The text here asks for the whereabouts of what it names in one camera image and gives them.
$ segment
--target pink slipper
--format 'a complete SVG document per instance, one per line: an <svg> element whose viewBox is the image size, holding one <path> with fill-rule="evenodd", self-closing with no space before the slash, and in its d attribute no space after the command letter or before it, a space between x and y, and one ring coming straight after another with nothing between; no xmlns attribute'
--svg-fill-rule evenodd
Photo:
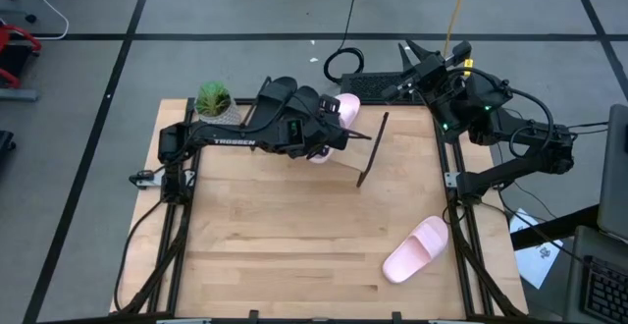
<svg viewBox="0 0 628 324"><path fill-rule="evenodd" d="M343 128L349 129L355 117L357 117L357 112L360 111L360 98L351 93L343 93L336 96L336 99L340 101L340 126ZM334 150L328 146L325 146L326 152L323 154L317 154L316 156L310 158L310 161L314 163L325 163Z"/></svg>
<svg viewBox="0 0 628 324"><path fill-rule="evenodd" d="M438 216L423 220L384 262L384 276L398 284L434 260L447 245L447 224Z"/></svg>

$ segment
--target potted plant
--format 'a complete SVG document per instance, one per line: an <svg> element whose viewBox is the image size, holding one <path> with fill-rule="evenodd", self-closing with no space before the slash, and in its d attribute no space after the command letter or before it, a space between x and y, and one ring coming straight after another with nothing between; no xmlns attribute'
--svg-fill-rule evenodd
<svg viewBox="0 0 628 324"><path fill-rule="evenodd" d="M209 124L238 125L239 110L225 84L220 81L204 83L196 98L198 118Z"/></svg>

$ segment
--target wooden table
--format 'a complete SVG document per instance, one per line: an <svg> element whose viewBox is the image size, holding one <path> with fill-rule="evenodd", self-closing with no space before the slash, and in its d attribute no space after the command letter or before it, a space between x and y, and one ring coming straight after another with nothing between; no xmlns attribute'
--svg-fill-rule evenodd
<svg viewBox="0 0 628 324"><path fill-rule="evenodd" d="M162 101L146 168L159 166L159 130L183 119L185 103ZM451 240L405 283L393 285L382 275L382 263L408 233L445 208L430 113L417 106L365 106L356 125L372 121L378 128L385 112L390 116L382 142L360 189L359 172L335 162L315 165L248 148L205 147L176 315L246 317L258 309L262 318L388 319L392 311L404 319L464 318ZM487 147L466 136L461 145L468 171L492 167ZM158 199L158 189L141 190L132 222ZM491 191L485 200L501 207ZM131 242L122 303L154 267L165 209L150 216ZM476 219L489 273L527 311L503 215L477 206ZM481 312L477 278L468 268Z"/></svg>

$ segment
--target black keyboard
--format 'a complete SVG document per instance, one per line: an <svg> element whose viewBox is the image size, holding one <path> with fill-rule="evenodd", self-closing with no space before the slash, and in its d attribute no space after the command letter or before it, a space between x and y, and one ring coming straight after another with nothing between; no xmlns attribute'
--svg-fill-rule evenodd
<svg viewBox="0 0 628 324"><path fill-rule="evenodd" d="M383 101L382 90L402 83L400 73L345 74L342 75L342 93L352 93L361 101Z"/></svg>
<svg viewBox="0 0 628 324"><path fill-rule="evenodd" d="M606 323L628 324L628 270L585 256L581 309Z"/></svg>

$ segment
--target concrete floor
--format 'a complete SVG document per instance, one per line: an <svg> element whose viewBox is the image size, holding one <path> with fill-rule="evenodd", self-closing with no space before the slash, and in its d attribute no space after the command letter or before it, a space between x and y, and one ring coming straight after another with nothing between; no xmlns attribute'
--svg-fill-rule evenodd
<svg viewBox="0 0 628 324"><path fill-rule="evenodd" d="M104 315L109 310L136 189L127 177L143 166L159 100L193 96L204 81L222 80L239 98L254 96L266 76L290 75L321 92L339 88L322 74L338 40L242 41L136 40L124 62L115 94L104 97L137 0L49 0L71 21L69 40L45 42L24 77L37 88L34 103L0 102L0 129L16 134L18 150L0 175L0 313L3 322L22 321L59 218L83 158L101 102L111 99L78 207L39 321ZM591 0L606 33L628 33L628 0ZM341 33L350 0L146 0L137 33ZM397 71L396 41L387 33L444 33L455 0L356 0L350 32L378 33L347 42L365 54L365 72ZM39 0L9 3L40 21L10 23L33 32L56 33L63 23ZM581 0L464 0L455 33L596 34ZM95 34L112 34L100 36ZM513 36L472 42L476 66L508 78L512 86L541 98L558 123L603 121L614 103L626 103L600 39ZM442 41L420 41L441 49ZM628 65L628 43L611 43ZM319 59L311 63L311 58ZM354 70L341 58L333 74ZM514 99L509 108L543 119L538 108ZM597 203L605 135L583 135L574 148L576 167L563 176L534 174L520 185L556 215ZM504 158L510 156L507 148ZM496 149L494 160L499 162ZM504 192L512 208L548 218L544 208L517 189ZM533 313L561 312L569 262L560 256L540 291L526 284Z"/></svg>

